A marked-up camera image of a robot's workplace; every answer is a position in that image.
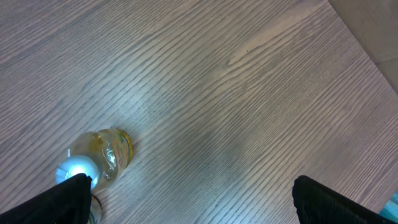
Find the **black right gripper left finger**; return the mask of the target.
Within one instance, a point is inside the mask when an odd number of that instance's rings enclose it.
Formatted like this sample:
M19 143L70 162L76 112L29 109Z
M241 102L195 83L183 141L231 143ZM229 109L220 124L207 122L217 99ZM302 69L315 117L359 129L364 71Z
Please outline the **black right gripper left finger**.
M1 224L86 224L91 177L77 174L1 214Z

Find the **tissue pack white green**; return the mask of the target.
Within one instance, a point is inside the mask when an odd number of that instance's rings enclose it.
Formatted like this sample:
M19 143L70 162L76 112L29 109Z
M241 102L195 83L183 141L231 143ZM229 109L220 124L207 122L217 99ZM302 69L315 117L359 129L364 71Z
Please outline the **tissue pack white green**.
M386 202L379 214L388 220L398 223L398 191Z

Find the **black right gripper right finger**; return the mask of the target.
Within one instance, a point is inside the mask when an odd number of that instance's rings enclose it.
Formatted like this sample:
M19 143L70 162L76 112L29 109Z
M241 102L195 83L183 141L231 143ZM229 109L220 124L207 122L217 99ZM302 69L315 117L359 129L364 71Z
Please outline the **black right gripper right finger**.
M321 183L301 175L292 188L300 224L394 224Z

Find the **yellow oil bottle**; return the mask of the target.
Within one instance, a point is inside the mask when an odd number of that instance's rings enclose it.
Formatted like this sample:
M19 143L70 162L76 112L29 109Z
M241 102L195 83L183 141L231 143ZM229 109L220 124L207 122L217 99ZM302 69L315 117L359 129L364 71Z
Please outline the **yellow oil bottle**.
M55 171L55 183L86 174L91 177L91 191L99 192L119 179L133 155L131 138L122 129L83 133L68 146L67 158Z

